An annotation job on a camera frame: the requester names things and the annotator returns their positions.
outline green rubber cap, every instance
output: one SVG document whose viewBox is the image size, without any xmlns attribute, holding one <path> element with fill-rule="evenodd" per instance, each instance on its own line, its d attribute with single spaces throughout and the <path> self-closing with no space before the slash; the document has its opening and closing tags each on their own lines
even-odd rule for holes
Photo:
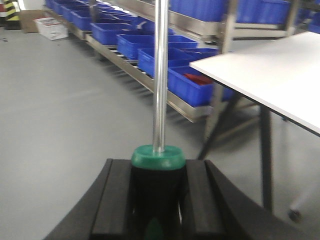
<svg viewBox="0 0 320 240">
<path fill-rule="evenodd" d="M 153 152 L 152 145 L 143 145 L 134 150 L 132 165 L 149 170 L 177 170 L 186 165 L 186 159 L 179 147 L 165 146 L 164 152 Z"/>
</svg>

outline yellow and black striped post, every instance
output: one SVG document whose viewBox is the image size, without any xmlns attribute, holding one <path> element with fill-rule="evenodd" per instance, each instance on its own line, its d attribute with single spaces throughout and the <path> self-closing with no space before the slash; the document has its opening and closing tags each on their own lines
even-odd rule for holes
<svg viewBox="0 0 320 240">
<path fill-rule="evenodd" d="M 21 29 L 17 9 L 12 0 L 3 0 L 4 9 L 6 10 L 5 29 L 18 30 Z"/>
</svg>

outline cardboard box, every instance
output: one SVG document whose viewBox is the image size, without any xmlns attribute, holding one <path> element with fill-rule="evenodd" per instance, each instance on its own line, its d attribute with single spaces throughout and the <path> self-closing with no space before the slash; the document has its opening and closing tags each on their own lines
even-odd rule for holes
<svg viewBox="0 0 320 240">
<path fill-rule="evenodd" d="M 64 39 L 68 37 L 68 29 L 53 17 L 44 17 L 33 20 L 39 33 L 50 40 Z"/>
<path fill-rule="evenodd" d="M 38 28 L 35 19 L 44 18 L 45 13 L 43 10 L 23 10 L 19 12 L 20 25 L 25 34 L 37 33 Z"/>
</svg>

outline wall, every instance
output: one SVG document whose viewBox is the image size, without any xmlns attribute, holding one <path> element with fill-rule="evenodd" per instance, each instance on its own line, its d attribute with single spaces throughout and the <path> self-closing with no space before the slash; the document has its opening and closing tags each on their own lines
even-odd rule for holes
<svg viewBox="0 0 320 240">
<path fill-rule="evenodd" d="M 24 3 L 26 10 L 43 9 L 44 0 L 20 0 L 19 2 Z"/>
</svg>

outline table leg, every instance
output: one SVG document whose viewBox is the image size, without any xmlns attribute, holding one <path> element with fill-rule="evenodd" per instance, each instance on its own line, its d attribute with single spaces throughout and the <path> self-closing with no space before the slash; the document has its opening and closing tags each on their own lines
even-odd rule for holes
<svg viewBox="0 0 320 240">
<path fill-rule="evenodd" d="M 204 160 L 205 157 L 207 156 L 209 149 L 212 147 L 214 141 L 216 140 L 219 132 L 222 129 L 222 126 L 224 125 L 224 123 L 226 122 L 226 119 L 228 119 L 228 117 L 230 116 L 230 114 L 232 113 L 232 111 L 234 110 L 235 106 L 237 105 L 239 99 L 240 99 L 241 95 L 237 92 L 235 92 L 233 94 L 233 96 L 231 97 L 231 99 L 229 100 L 226 108 L 224 109 L 224 111 L 221 113 L 218 122 L 216 123 L 214 129 L 211 131 L 207 141 L 204 143 L 197 159 L 198 160 Z"/>
<path fill-rule="evenodd" d="M 271 118 L 266 106 L 260 106 L 262 205 L 273 211 L 273 163 L 271 143 Z"/>
</svg>

